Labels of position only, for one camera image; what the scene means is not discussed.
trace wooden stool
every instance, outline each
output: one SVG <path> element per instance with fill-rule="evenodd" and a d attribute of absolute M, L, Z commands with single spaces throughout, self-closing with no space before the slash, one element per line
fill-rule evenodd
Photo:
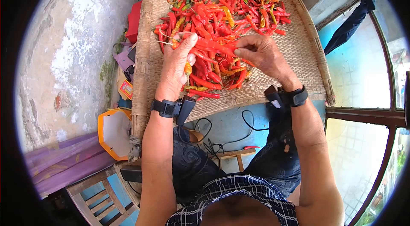
<path fill-rule="evenodd" d="M 121 204 L 120 200 L 118 199 L 117 195 L 114 193 L 112 189 L 108 177 L 115 173 L 114 168 L 111 166 L 104 171 L 96 173 L 85 180 L 82 180 L 74 185 L 67 187 L 67 192 L 69 193 L 71 199 L 73 200 L 75 206 L 78 208 L 80 213 L 83 217 L 87 220 L 87 222 L 91 226 L 102 226 L 100 220 L 104 218 L 107 214 L 109 214 L 115 208 L 118 208 L 120 211 L 117 213 L 113 218 L 111 218 L 105 225 L 110 226 L 118 226 L 121 222 L 123 222 L 127 217 L 129 217 L 136 209 L 136 205 L 134 203 L 129 203 L 125 208 Z M 91 198 L 84 200 L 80 194 L 81 191 L 102 182 L 105 189 L 100 191 L 99 193 L 95 194 Z M 107 195 L 108 197 L 104 199 L 101 203 L 97 204 L 93 208 L 88 208 L 88 206 L 92 203 L 95 203 L 98 199 L 102 198 L 103 196 Z M 112 205 L 107 207 L 104 211 L 102 211 L 99 215 L 95 216 L 94 213 L 100 210 L 101 208 L 105 207 L 108 203 L 113 202 Z"/>
<path fill-rule="evenodd" d="M 248 155 L 253 155 L 256 153 L 255 148 L 250 148 L 250 149 L 244 149 L 240 151 L 227 151 L 227 152 L 218 152 L 217 156 L 220 159 L 228 159 L 232 157 L 236 157 L 238 160 L 238 166 L 239 166 L 239 172 L 243 172 L 243 162 L 242 162 L 242 156 L 248 156 Z"/>

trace fingernail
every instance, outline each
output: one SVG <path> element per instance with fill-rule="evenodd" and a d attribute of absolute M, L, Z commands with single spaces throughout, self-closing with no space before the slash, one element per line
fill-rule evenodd
<path fill-rule="evenodd" d="M 192 53 L 188 54 L 188 58 L 187 58 L 188 62 L 192 62 L 194 57 L 195 57 L 194 54 Z"/>
<path fill-rule="evenodd" d="M 240 50 L 240 49 L 234 50 L 233 53 L 234 53 L 236 56 L 238 56 L 238 57 L 241 56 L 241 50 Z"/>

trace wooden chair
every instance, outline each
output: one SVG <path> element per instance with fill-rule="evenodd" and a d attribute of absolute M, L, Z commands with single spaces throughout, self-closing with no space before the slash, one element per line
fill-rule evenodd
<path fill-rule="evenodd" d="M 118 226 L 121 222 L 123 222 L 127 217 L 129 217 L 137 208 L 137 205 L 134 203 L 129 203 L 126 207 L 124 207 L 120 200 L 118 199 L 117 195 L 114 193 L 112 189 L 108 177 L 115 173 L 114 168 L 111 166 L 104 171 L 96 173 L 85 180 L 82 180 L 74 185 L 67 187 L 67 192 L 69 193 L 71 199 L 73 200 L 75 206 L 78 208 L 80 213 L 83 217 L 87 220 L 87 222 L 91 226 L 102 226 L 100 220 L 104 218 L 107 214 L 109 214 L 115 208 L 118 208 L 119 213 L 117 213 L 112 219 L 110 219 L 105 225 L 110 226 Z M 91 198 L 84 200 L 80 194 L 81 191 L 102 182 L 105 189 L 100 191 L 99 193 L 95 194 Z M 88 206 L 92 203 L 95 203 L 98 199 L 104 197 L 108 194 L 108 197 L 104 199 L 102 202 L 97 204 L 93 208 L 89 208 Z M 107 207 L 104 211 L 102 211 L 99 215 L 95 216 L 94 213 L 100 210 L 101 208 L 105 207 L 108 203 L 113 202 L 112 205 Z"/>

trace woven bamboo tray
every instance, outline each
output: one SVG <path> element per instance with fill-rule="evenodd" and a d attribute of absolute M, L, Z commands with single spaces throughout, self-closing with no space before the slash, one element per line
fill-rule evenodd
<path fill-rule="evenodd" d="M 287 31 L 286 36 L 273 34 L 272 38 L 305 85 L 311 99 L 326 99 L 332 106 L 335 99 L 329 69 L 315 25 L 302 0 L 282 1 L 286 5 L 286 11 L 291 13 L 292 24 L 280 26 L 280 29 Z M 151 27 L 161 23 L 159 18 L 166 16 L 169 9 L 167 0 L 142 1 L 131 113 L 134 136 L 143 136 L 162 69 L 163 54 L 160 45 L 156 43 L 157 35 L 151 31 Z M 233 107 L 266 102 L 264 91 L 272 84 L 279 85 L 277 80 L 254 68 L 249 82 L 244 82 L 241 89 L 221 90 L 220 99 L 206 98 L 198 102 L 187 121 Z"/>

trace dark clothing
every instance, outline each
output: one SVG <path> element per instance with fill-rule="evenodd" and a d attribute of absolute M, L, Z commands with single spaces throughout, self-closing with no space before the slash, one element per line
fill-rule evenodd
<path fill-rule="evenodd" d="M 269 122 L 269 135 L 263 147 L 242 173 L 264 178 L 279 189 L 287 198 L 300 183 L 300 166 L 290 112 L 281 116 L 280 122 Z M 208 158 L 205 151 L 188 144 L 188 132 L 174 128 L 174 154 L 172 157 L 173 185 L 177 202 L 188 204 L 193 201 L 204 185 L 228 176 Z"/>
<path fill-rule="evenodd" d="M 374 9 L 374 0 L 360 0 L 360 5 L 356 7 L 352 15 L 333 34 L 324 49 L 325 55 L 330 54 L 331 51 L 346 43 L 356 32 L 357 28 L 366 18 L 366 15 Z"/>

